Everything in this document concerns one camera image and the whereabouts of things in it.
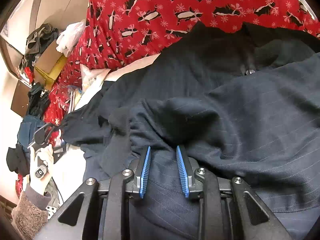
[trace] metal screw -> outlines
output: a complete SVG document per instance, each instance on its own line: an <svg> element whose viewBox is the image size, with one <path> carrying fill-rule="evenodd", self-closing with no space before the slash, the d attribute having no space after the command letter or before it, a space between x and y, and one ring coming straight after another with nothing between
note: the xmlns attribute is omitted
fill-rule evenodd
<svg viewBox="0 0 320 240"><path fill-rule="evenodd" d="M132 173L132 170L126 169L122 171L122 175L123 176L130 176Z"/></svg>
<svg viewBox="0 0 320 240"><path fill-rule="evenodd" d="M96 179L94 178L90 178L86 180L86 184L89 186L93 185L95 182L96 182Z"/></svg>
<svg viewBox="0 0 320 240"><path fill-rule="evenodd" d="M241 184L242 183L242 179L240 177L236 177L233 180L236 184Z"/></svg>
<svg viewBox="0 0 320 240"><path fill-rule="evenodd" d="M197 169L197 173L199 173L200 175L204 175L206 172L205 168L198 168Z"/></svg>

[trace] plastic bag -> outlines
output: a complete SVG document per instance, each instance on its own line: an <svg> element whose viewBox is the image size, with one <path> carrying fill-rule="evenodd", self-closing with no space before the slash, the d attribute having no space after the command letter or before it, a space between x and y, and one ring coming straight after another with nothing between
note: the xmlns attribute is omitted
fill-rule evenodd
<svg viewBox="0 0 320 240"><path fill-rule="evenodd" d="M105 68L90 70L82 64L80 64L80 69L82 78L82 92L85 92L96 79L101 80L102 83L110 71L110 69Z"/></svg>
<svg viewBox="0 0 320 240"><path fill-rule="evenodd" d="M85 20L68 25L66 30L62 32L57 39L57 51L68 57L72 52L73 47L78 43L84 28Z"/></svg>

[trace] blue ribbed rubber pad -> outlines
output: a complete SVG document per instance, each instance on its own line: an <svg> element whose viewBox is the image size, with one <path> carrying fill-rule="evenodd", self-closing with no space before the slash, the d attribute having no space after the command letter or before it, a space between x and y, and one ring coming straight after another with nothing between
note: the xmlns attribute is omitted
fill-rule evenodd
<svg viewBox="0 0 320 240"><path fill-rule="evenodd" d="M177 163L178 163L178 169L180 174L182 191L186 197L189 197L188 176L187 176L186 168L184 166L184 162L182 159L182 154L179 146L177 146L176 155L177 155Z"/></svg>
<svg viewBox="0 0 320 240"><path fill-rule="evenodd" d="M140 198L143 198L143 195L145 194L147 190L147 182L149 177L149 171L150 171L150 165L151 165L151 147L148 147L146 159L144 160L143 169L141 173L141 183L140 183Z"/></svg>

